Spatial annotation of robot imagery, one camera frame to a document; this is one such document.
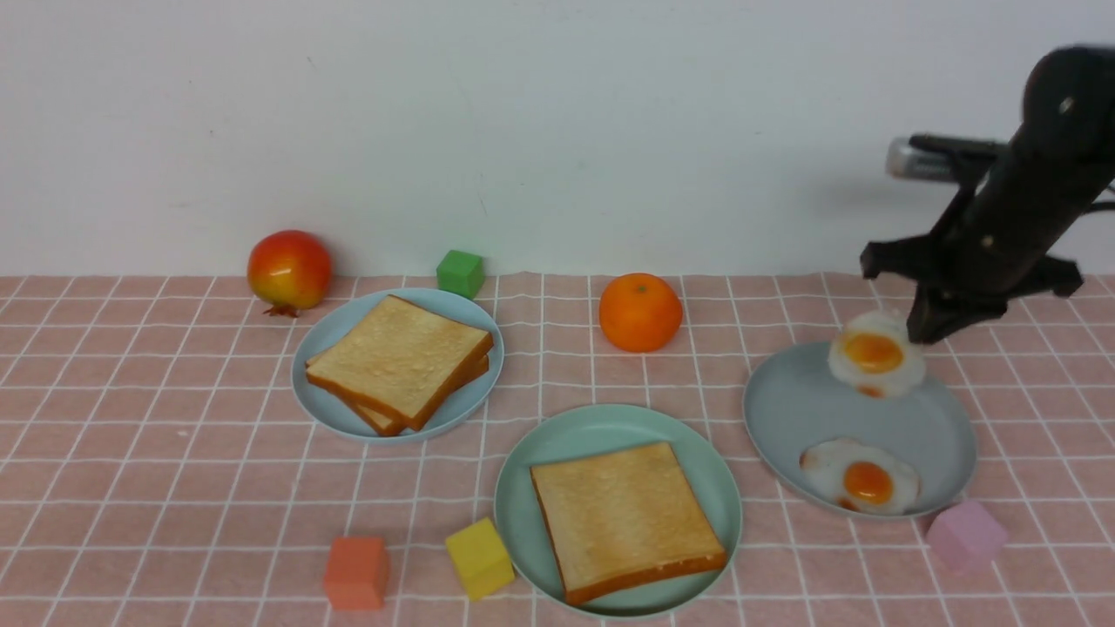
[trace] stacked toast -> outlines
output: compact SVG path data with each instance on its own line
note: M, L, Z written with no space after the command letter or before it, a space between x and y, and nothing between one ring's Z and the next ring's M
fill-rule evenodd
M450 394L488 370L492 334L389 295L306 378L384 437L421 431Z

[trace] table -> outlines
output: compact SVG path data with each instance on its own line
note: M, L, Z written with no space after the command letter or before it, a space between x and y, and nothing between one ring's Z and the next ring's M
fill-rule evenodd
M432 278L338 279L297 321L263 316L239 277L0 278L0 624L602 625L522 580L466 602L443 542L491 514L504 456L544 416L630 403L710 438L745 496L730 576L646 625L1115 625L1115 280L1027 299L928 350L979 437L968 495L1011 534L993 570L967 578L928 551L928 521L853 522L793 495L740 422L764 358L908 308L911 286L669 280L687 325L639 356L592 326L608 278L488 279L478 302L508 350L488 402L444 436L366 447L301 412L291 356L347 299ZM320 578L342 533L390 544L384 610L329 610Z

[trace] white wall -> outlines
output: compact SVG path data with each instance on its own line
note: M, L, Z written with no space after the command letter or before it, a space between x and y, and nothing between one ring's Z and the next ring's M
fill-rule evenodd
M0 274L852 270L953 190L892 136L1007 138L1111 0L2 0ZM1058 252L1115 270L1115 222Z

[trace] light blue plate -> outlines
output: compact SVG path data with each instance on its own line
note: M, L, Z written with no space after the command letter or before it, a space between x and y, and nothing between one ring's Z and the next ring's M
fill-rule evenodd
M828 343L783 350L752 375L744 394L744 423L763 461L812 503L838 514L904 520L954 503L976 472L976 432L968 412L940 380L898 398L871 398L828 370ZM802 453L821 442L853 437L889 451L921 476L921 494L904 514L880 515L841 508L802 472Z
M425 428L417 433L408 428L395 437L380 436L332 394L306 380L306 360L337 344L345 334L349 332L357 322L368 315L368 311L371 311L372 307L387 298L388 295L404 298L458 322L492 331L492 337L495 340L495 346L488 351L488 372L484 376L449 395L437 413L426 423ZM503 368L503 336L500 334L500 327L487 311L467 298L425 288L384 290L346 302L322 318L310 329L310 332L306 334L302 344L294 353L291 385L294 388L294 396L306 413L330 430L368 444L403 444L445 433L475 412L481 403L487 398L492 387L495 386L495 380L500 377L500 370Z
M600 597L564 602L531 466L669 442L697 501L728 552L728 566ZM511 560L527 581L555 601L594 617L639 618L673 611L712 587L731 568L744 527L744 505L728 464L707 440L665 414L632 405L589 405L546 419L512 450L495 488L495 523Z

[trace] orange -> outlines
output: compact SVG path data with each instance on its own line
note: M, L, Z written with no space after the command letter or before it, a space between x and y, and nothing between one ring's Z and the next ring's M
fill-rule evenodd
M624 274L600 296L600 329L630 353L658 350L681 328L682 307L673 288L652 274Z

